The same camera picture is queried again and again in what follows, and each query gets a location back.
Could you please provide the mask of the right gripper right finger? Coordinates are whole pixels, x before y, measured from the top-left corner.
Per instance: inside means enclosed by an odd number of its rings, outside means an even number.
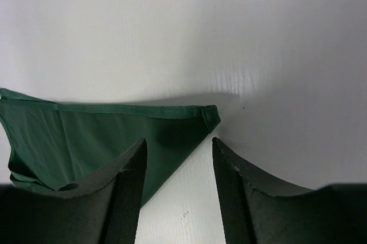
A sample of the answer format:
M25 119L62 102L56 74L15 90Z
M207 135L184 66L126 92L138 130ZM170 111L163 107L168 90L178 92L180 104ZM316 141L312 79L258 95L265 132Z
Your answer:
M311 190L279 179L212 140L226 243L365 243L366 184Z

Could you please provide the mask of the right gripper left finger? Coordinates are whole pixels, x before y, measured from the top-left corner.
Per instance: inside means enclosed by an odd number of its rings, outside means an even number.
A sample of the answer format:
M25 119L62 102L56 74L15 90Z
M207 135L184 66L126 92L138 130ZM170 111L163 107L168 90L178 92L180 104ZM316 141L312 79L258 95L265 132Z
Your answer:
M134 243L146 167L141 139L57 191L1 185L1 243Z

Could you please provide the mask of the dark green cloth napkin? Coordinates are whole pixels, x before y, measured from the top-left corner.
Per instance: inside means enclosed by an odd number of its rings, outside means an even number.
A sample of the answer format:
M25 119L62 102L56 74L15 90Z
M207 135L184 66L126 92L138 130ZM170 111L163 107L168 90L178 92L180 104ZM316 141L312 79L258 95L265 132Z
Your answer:
M57 190L147 141L146 203L219 125L215 105L66 104L1 89L1 124L17 186Z

